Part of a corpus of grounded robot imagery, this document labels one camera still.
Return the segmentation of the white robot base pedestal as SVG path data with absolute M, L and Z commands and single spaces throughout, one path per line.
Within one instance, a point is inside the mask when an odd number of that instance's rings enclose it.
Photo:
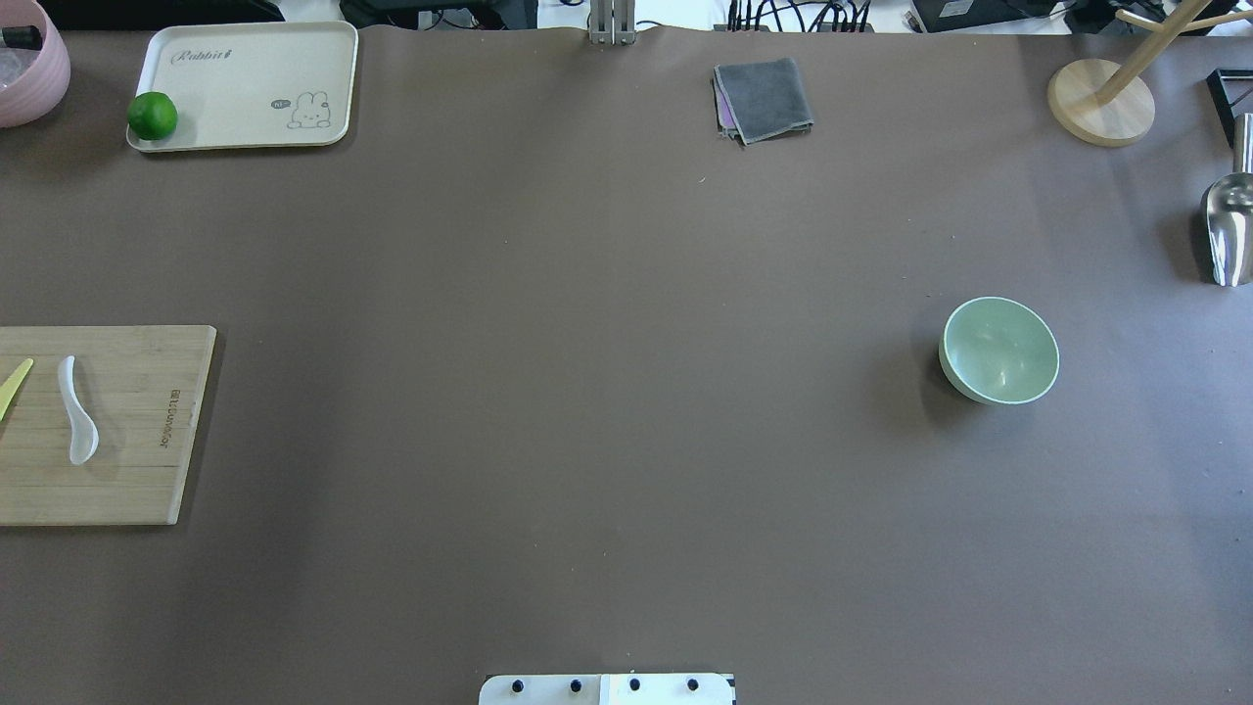
M 519 674 L 487 677 L 479 704 L 736 704 L 720 672 Z

